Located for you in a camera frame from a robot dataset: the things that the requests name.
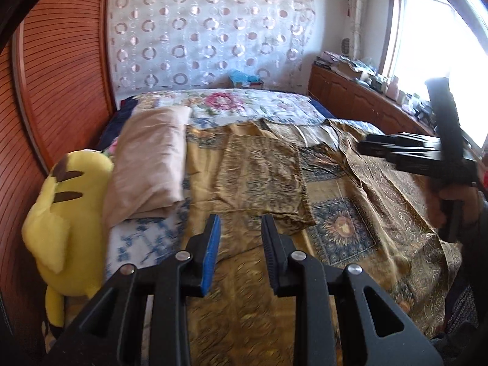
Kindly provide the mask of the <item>person's right hand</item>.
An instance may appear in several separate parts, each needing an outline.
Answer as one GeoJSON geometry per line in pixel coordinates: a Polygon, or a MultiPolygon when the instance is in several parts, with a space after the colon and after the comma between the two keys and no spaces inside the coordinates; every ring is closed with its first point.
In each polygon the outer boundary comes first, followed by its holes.
{"type": "Polygon", "coordinates": [[[483,201],[477,188],[452,184],[440,190],[430,190],[426,195],[426,208],[429,221],[435,228],[440,228],[447,222],[447,216],[441,209],[442,201],[462,202],[463,226],[479,220],[483,201]]]}

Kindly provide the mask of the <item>dark sleeve forearm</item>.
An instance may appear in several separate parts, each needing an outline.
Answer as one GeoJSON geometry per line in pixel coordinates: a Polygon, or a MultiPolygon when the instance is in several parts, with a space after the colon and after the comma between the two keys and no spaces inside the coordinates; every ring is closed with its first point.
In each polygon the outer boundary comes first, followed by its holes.
{"type": "Polygon", "coordinates": [[[463,201],[462,262],[446,299],[448,343],[452,354],[469,350],[478,359],[487,349],[487,201],[474,188],[454,195],[463,201]]]}

